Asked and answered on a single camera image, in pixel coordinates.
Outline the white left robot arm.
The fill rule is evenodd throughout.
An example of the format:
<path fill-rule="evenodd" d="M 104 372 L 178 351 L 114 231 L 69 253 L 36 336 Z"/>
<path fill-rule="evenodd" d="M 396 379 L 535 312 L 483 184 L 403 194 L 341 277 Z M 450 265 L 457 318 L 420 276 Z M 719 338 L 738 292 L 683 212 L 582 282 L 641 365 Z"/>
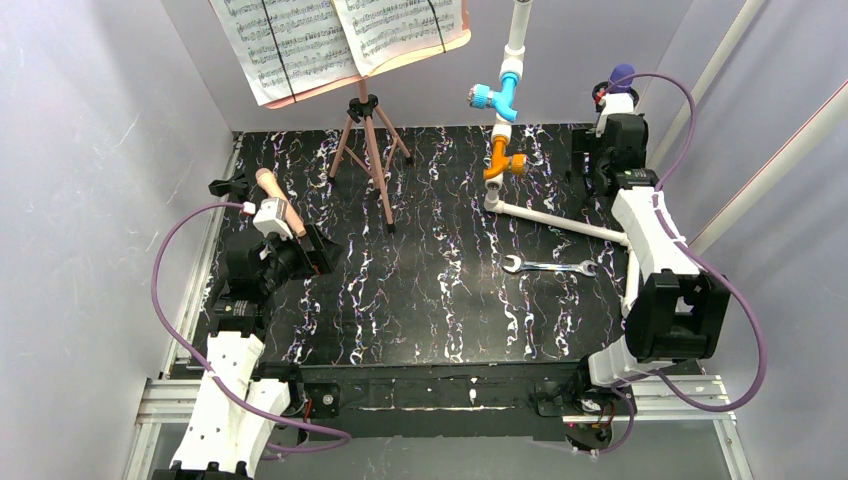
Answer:
<path fill-rule="evenodd" d="M 287 282 L 334 271 L 342 248 L 316 226 L 285 240 L 255 228 L 225 243 L 213 291 L 207 365 L 183 439 L 156 479 L 251 479 L 280 416 L 291 404 L 288 375 L 255 375 L 273 295 Z"/>

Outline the black round-base mic stand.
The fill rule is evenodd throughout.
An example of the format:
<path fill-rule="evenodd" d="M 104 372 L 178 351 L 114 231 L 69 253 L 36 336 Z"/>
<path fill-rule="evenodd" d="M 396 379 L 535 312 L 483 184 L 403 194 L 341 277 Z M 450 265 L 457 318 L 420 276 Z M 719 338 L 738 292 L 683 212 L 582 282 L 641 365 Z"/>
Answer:
<path fill-rule="evenodd" d="M 244 174 L 234 175 L 229 179 L 213 180 L 208 184 L 208 191 L 214 197 L 228 197 L 233 202 L 245 202 L 250 194 L 250 184 Z"/>

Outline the purple microphone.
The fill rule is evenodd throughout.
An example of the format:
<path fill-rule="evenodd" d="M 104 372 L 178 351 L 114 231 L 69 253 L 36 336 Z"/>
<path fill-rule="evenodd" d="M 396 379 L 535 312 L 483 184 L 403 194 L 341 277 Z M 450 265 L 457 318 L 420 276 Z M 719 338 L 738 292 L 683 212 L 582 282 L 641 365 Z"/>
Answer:
<path fill-rule="evenodd" d="M 622 63 L 614 67 L 609 75 L 608 91 L 610 93 L 629 93 L 632 89 L 632 79 L 635 68 L 631 64 Z"/>

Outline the black tripod mic stand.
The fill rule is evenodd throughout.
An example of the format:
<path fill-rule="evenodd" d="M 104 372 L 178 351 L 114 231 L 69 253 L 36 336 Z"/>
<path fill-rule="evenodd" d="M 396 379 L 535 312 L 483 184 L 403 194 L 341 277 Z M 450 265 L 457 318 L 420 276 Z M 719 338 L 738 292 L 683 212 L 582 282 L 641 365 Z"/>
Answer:
<path fill-rule="evenodd" d="M 605 96 L 605 92 L 606 92 L 608 86 L 609 86 L 609 82 L 603 81 L 603 82 L 599 82 L 598 84 L 596 84 L 593 87 L 592 100 L 593 100 L 594 105 L 596 107 L 600 106 L 600 103 L 601 103 L 603 97 Z"/>

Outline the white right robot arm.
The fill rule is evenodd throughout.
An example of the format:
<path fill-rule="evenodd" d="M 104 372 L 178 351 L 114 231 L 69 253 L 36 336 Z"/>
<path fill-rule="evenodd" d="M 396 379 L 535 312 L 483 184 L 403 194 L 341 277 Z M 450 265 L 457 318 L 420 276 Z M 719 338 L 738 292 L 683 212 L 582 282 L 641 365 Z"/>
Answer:
<path fill-rule="evenodd" d="M 586 134 L 582 176 L 589 194 L 612 198 L 611 213 L 638 265 L 623 308 L 623 335 L 583 359 L 594 387 L 714 355 L 729 290 L 684 253 L 687 243 L 671 220 L 657 174 L 646 168 L 648 124 L 613 113 Z"/>

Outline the pink microphone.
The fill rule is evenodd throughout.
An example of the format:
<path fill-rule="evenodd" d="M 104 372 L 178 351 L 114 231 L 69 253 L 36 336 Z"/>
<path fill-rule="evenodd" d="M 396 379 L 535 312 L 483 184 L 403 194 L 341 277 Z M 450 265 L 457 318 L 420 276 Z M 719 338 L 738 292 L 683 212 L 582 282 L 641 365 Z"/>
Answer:
<path fill-rule="evenodd" d="M 267 168 L 261 168 L 255 178 L 257 185 L 267 194 L 254 216 L 255 228 L 265 237 L 272 233 L 284 240 L 304 237 L 305 224 L 280 188 L 275 174 Z"/>

